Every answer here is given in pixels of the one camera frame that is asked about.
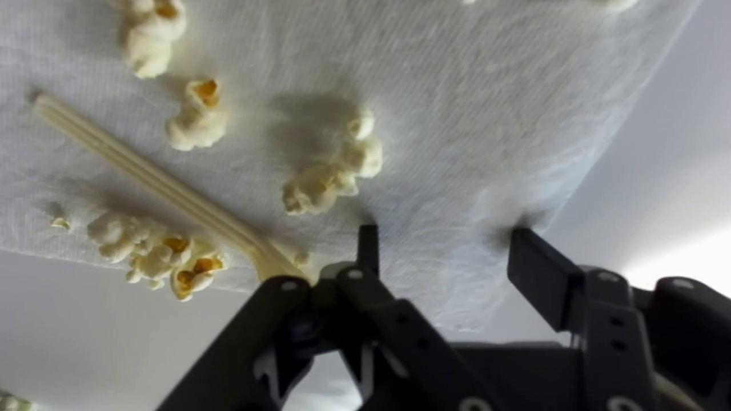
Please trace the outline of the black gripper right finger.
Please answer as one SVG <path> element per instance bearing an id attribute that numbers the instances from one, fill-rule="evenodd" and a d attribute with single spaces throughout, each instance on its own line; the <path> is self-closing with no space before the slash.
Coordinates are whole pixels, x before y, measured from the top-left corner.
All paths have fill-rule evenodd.
<path id="1" fill-rule="evenodd" d="M 509 232 L 507 277 L 579 339 L 589 411 L 731 411 L 731 299 L 666 275 L 652 290 L 581 267 L 531 228 Z"/>

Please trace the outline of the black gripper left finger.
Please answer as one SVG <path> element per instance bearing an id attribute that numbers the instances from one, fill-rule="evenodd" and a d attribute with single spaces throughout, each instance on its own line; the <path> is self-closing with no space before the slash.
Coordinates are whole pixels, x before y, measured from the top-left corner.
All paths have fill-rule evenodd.
<path id="1" fill-rule="evenodd" d="M 155 411 L 283 411 L 323 354 L 336 352 L 360 411 L 504 411 L 484 377 L 380 277 L 380 228 L 316 283 L 256 287 Z"/>

